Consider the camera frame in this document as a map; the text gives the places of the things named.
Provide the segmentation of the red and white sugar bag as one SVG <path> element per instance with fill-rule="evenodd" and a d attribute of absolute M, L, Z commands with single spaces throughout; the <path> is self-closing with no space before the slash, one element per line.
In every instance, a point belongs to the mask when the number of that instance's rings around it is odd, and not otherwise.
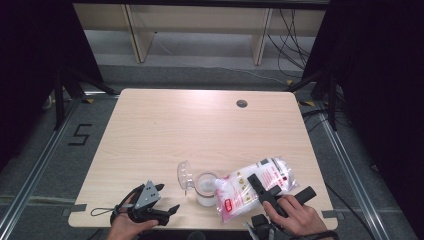
<path fill-rule="evenodd" d="M 215 181 L 217 210 L 223 222 L 243 215 L 259 206 L 258 194 L 248 181 L 255 175 L 266 191 L 276 187 L 281 196 L 298 187 L 292 169 L 279 157 L 265 158 Z"/>

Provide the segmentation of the clear glass jar with hinged lid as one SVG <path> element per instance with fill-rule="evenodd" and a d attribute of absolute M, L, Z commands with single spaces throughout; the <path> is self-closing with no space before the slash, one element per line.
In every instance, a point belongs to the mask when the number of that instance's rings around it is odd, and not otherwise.
<path fill-rule="evenodd" d="M 204 171 L 197 175 L 194 175 L 193 171 L 191 170 L 191 165 L 188 161 L 180 162 L 177 166 L 177 179 L 178 183 L 182 190 L 185 192 L 188 192 L 190 190 L 195 190 L 195 187 L 197 186 L 197 181 L 201 179 L 211 179 L 215 178 L 215 182 L 218 179 L 218 176 L 216 173 L 212 171 Z"/>

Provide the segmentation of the black curtain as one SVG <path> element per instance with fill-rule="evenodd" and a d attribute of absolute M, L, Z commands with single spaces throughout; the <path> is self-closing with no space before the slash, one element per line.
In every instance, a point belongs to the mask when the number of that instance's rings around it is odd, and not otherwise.
<path fill-rule="evenodd" d="M 0 0 L 0 171 L 65 68 L 103 80 L 72 0 Z"/>
<path fill-rule="evenodd" d="M 323 69 L 424 240 L 424 0 L 329 0 L 304 73 Z"/>

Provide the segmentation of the grey tape piece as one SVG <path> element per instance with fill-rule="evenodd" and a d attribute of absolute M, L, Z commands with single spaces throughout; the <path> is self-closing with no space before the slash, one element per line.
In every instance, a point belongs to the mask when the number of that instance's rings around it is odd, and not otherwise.
<path fill-rule="evenodd" d="M 326 210 L 321 212 L 322 212 L 323 218 L 337 218 L 338 220 L 345 219 L 345 216 L 342 212 L 337 212 L 335 210 Z"/>
<path fill-rule="evenodd" d="M 62 211 L 62 217 L 69 217 L 73 212 L 84 212 L 87 208 L 86 204 L 76 204 L 71 206 L 70 208 L 66 208 Z"/>

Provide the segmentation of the silver metal floor rail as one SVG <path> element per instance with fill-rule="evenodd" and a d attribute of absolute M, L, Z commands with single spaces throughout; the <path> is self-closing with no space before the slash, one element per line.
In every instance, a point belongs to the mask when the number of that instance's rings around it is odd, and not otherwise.
<path fill-rule="evenodd" d="M 26 178 L 23 186 L 13 198 L 5 215 L 1 218 L 0 240 L 8 240 L 9 236 L 13 232 L 14 227 L 16 226 L 30 196 L 38 185 L 38 182 L 40 181 L 47 165 L 49 164 L 55 150 L 57 149 L 59 142 L 64 132 L 66 131 L 71 116 L 78 108 L 79 104 L 79 100 L 70 101 L 68 108 L 65 111 L 64 120 L 58 127 L 54 129 L 41 155 L 37 158 L 35 165 Z"/>
<path fill-rule="evenodd" d="M 375 204 L 372 202 L 370 195 L 367 193 L 360 175 L 357 173 L 338 133 L 333 130 L 329 123 L 329 118 L 323 113 L 319 114 L 319 118 L 323 122 L 323 128 L 332 144 L 337 158 L 341 164 L 343 172 L 347 177 L 349 185 L 355 195 L 355 198 L 364 214 L 365 220 L 372 236 L 375 240 L 391 240 L 388 228 L 384 225 L 383 219 Z"/>

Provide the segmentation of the person's left hand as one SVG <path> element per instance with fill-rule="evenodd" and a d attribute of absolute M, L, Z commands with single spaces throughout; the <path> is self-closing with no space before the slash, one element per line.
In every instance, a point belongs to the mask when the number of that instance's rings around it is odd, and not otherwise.
<path fill-rule="evenodd" d="M 150 230 L 159 224 L 157 220 L 148 220 L 142 223 L 133 222 L 127 210 L 120 210 L 112 222 L 105 240 L 134 240 L 144 231 Z"/>

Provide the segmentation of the black metal stand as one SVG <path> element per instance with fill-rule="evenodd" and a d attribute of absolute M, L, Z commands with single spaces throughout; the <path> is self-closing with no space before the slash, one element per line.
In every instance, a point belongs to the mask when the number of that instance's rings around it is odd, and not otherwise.
<path fill-rule="evenodd" d="M 337 81 L 335 76 L 329 70 L 319 70 L 307 77 L 303 77 L 302 80 L 286 89 L 286 92 L 295 92 L 306 85 L 314 82 L 315 86 L 311 92 L 313 100 L 323 100 L 327 97 L 328 106 L 326 113 L 330 126 L 334 131 L 336 127 L 336 95 L 337 95 Z"/>
<path fill-rule="evenodd" d="M 54 80 L 54 94 L 56 100 L 55 130 L 58 130 L 65 121 L 64 91 L 68 92 L 71 99 L 81 99 L 85 96 L 85 92 L 80 85 L 81 82 L 88 83 L 109 95 L 119 94 L 118 91 L 108 87 L 100 79 L 92 78 L 71 67 L 63 66 L 59 68 Z"/>

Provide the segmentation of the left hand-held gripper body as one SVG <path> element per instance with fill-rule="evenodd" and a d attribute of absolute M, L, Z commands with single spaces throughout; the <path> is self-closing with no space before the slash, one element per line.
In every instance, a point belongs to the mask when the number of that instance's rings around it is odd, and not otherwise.
<path fill-rule="evenodd" d="M 137 190 L 130 200 L 128 209 L 129 218 L 135 223 L 142 223 L 148 220 L 157 220 L 161 226 L 166 226 L 169 222 L 167 211 L 156 210 L 154 205 L 160 200 L 159 192 L 152 181 L 148 181 Z"/>

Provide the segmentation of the person's right hand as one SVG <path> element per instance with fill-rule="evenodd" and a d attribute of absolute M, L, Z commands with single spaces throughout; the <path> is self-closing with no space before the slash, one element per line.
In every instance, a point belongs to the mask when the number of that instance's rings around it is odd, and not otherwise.
<path fill-rule="evenodd" d="M 327 231 L 327 227 L 316 210 L 307 205 L 301 205 L 292 195 L 284 195 L 277 200 L 279 206 L 287 213 L 287 217 L 278 214 L 268 202 L 263 207 L 272 222 L 287 230 L 294 236 L 306 236 Z"/>

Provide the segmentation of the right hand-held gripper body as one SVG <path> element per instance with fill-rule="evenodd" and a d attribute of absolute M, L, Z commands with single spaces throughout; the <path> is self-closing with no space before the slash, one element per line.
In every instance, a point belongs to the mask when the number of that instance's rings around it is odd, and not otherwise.
<path fill-rule="evenodd" d="M 268 201 L 280 216 L 287 218 L 287 212 L 277 202 L 279 199 L 279 192 L 279 186 L 275 186 L 269 191 L 261 190 L 259 192 L 259 200 L 261 203 Z M 296 194 L 295 198 L 301 205 L 303 205 L 315 196 L 316 192 L 310 186 L 308 186 Z M 273 223 L 263 214 L 253 216 L 251 218 L 251 224 L 247 225 L 247 229 L 253 240 L 289 239 L 288 233 L 283 228 Z"/>

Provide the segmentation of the beige wooden shelf unit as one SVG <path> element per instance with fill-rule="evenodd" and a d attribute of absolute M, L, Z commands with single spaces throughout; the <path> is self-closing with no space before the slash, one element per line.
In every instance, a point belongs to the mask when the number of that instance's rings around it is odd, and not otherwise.
<path fill-rule="evenodd" d="M 241 34 L 250 37 L 253 64 L 262 62 L 268 35 L 314 37 L 323 10 L 75 3 L 85 30 L 126 31 L 143 63 L 156 32 Z"/>

